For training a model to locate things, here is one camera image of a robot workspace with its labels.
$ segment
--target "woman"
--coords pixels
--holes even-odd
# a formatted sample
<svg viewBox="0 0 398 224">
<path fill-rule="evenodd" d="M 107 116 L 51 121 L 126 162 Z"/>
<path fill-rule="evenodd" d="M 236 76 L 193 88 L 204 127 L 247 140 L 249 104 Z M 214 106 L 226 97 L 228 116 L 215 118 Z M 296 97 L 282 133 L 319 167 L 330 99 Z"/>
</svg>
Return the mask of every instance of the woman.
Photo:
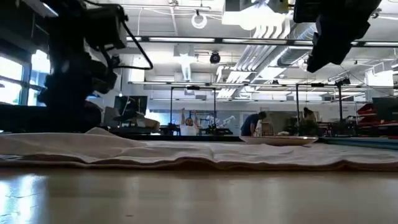
<svg viewBox="0 0 398 224">
<path fill-rule="evenodd" d="M 181 109 L 181 124 L 180 124 L 180 131 L 182 136 L 196 136 L 198 133 L 198 117 L 195 114 L 195 121 L 192 118 L 185 119 L 185 108 Z"/>
</svg>

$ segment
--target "wooden table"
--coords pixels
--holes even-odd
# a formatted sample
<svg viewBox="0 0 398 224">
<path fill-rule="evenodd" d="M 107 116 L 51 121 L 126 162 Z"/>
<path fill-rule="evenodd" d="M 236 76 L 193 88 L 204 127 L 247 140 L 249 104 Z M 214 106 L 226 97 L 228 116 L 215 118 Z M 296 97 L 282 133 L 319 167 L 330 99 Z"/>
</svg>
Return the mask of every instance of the wooden table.
<svg viewBox="0 0 398 224">
<path fill-rule="evenodd" d="M 398 223 L 398 174 L 0 169 L 1 223 Z"/>
</svg>

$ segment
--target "glass window pane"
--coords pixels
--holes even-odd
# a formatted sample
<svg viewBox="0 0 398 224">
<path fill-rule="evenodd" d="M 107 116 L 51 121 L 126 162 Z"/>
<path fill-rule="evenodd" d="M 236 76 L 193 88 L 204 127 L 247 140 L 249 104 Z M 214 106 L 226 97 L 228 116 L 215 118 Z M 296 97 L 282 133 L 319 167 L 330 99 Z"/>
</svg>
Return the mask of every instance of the glass window pane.
<svg viewBox="0 0 398 224">
<path fill-rule="evenodd" d="M 22 65 L 9 60 L 4 57 L 0 57 L 0 76 L 12 78 L 14 80 L 22 79 Z"/>
<path fill-rule="evenodd" d="M 0 80 L 0 102 L 12 105 L 19 104 L 21 85 Z"/>
<path fill-rule="evenodd" d="M 29 96 L 27 98 L 27 105 L 28 106 L 45 106 L 44 103 L 41 103 L 37 100 L 37 96 L 39 95 L 39 91 L 29 89 Z"/>
<path fill-rule="evenodd" d="M 32 85 L 44 86 L 45 77 L 50 73 L 50 60 L 47 54 L 37 50 L 32 55 L 32 72 L 30 73 L 29 83 Z"/>
</svg>

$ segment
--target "dark shirt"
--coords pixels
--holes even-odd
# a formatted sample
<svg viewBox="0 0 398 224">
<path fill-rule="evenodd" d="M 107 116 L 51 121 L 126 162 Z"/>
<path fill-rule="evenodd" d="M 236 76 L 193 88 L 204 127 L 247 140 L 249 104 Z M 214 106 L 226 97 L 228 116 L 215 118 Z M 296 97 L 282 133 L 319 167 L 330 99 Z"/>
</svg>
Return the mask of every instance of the dark shirt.
<svg viewBox="0 0 398 224">
<path fill-rule="evenodd" d="M 248 116 L 248 118 L 246 118 L 246 120 L 244 121 L 244 123 L 241 127 L 242 133 L 251 133 L 250 132 L 250 124 L 254 124 L 254 128 L 256 128 L 257 122 L 259 120 L 260 120 L 259 114 L 252 114 L 252 115 Z"/>
</svg>

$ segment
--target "ceiling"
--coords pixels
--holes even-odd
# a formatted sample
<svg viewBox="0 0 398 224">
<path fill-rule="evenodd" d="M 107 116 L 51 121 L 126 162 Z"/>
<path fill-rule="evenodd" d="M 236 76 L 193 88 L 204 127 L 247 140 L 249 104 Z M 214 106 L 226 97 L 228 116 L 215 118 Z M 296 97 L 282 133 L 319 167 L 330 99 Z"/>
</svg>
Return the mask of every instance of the ceiling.
<svg viewBox="0 0 398 224">
<path fill-rule="evenodd" d="M 156 6 L 168 6 L 169 0 L 100 0 L 98 2 L 116 2 L 119 4 L 133 5 L 151 5 L 144 9 L 125 8 L 129 16 L 127 23 L 131 32 L 135 35 L 144 36 L 181 36 L 181 37 L 253 37 L 255 30 L 244 30 L 239 25 L 223 25 L 221 18 L 224 9 L 224 0 L 178 0 L 179 6 L 195 6 L 201 4 L 205 7 L 211 7 L 211 11 L 202 11 L 207 14 L 208 22 L 202 29 L 194 28 L 191 22 L 194 10 L 171 10 L 169 8 L 156 8 Z M 379 6 L 382 13 L 389 16 L 398 17 L 398 3 L 389 0 L 383 0 Z M 390 19 L 370 19 L 371 27 L 364 36 L 363 40 L 377 41 L 396 41 L 398 36 L 398 27 L 395 20 Z M 145 72 L 145 81 L 159 81 L 162 79 L 173 79 L 176 82 L 182 82 L 182 67 L 178 61 L 174 60 L 174 46 L 176 44 L 156 44 L 142 43 L 144 50 L 154 63 L 154 69 Z M 227 44 L 180 44 L 189 45 L 194 49 L 196 59 L 190 64 L 193 82 L 215 82 L 216 71 L 220 65 L 236 64 L 243 56 L 246 45 L 227 45 Z M 210 63 L 210 55 L 213 51 L 219 52 L 221 61 L 217 65 Z M 122 54 L 121 59 L 126 64 L 131 64 L 134 57 L 140 57 L 133 54 Z M 266 60 L 273 59 L 273 54 L 269 54 Z M 296 84 L 323 82 L 328 83 L 328 79 L 336 75 L 346 76 L 354 75 L 350 78 L 351 83 L 360 84 L 364 81 L 364 72 L 373 68 L 372 65 L 383 66 L 378 70 L 387 70 L 392 63 L 395 63 L 396 53 L 393 48 L 357 48 L 351 49 L 346 56 L 345 61 L 340 65 L 327 65 L 315 73 L 308 73 L 301 68 L 300 60 L 287 69 L 283 69 L 281 74 L 283 78 L 273 78 L 280 84 Z M 259 77 L 258 74 L 268 65 L 262 63 L 249 78 Z M 225 70 L 223 76 L 228 78 L 230 70 Z M 264 83 L 266 80 L 258 80 L 255 83 Z M 152 86 L 152 90 L 163 90 L 162 87 Z"/>
</svg>

